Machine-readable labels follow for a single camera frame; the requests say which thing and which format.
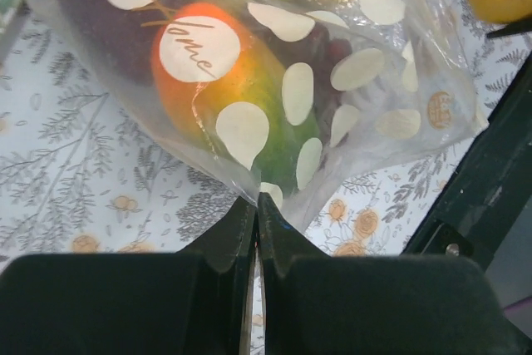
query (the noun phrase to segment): floral pattern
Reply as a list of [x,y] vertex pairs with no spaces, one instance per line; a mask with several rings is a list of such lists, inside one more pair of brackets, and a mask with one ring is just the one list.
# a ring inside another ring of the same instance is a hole
[[[467,0],[446,0],[489,114],[531,37],[485,40]],[[236,195],[162,150],[31,15],[0,79],[0,268],[28,252],[176,251]],[[399,254],[471,141],[346,180],[305,232],[327,254]],[[252,353],[264,352],[261,282]]]

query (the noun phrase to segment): purple cable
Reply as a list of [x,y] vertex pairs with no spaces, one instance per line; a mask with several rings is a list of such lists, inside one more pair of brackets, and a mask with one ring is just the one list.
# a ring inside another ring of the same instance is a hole
[[508,316],[508,315],[511,315],[512,313],[522,311],[523,309],[528,308],[528,307],[532,307],[532,295],[524,299],[521,299],[520,301],[516,303],[512,303],[511,305],[508,305],[507,307],[503,308],[503,312],[506,314],[506,316]]

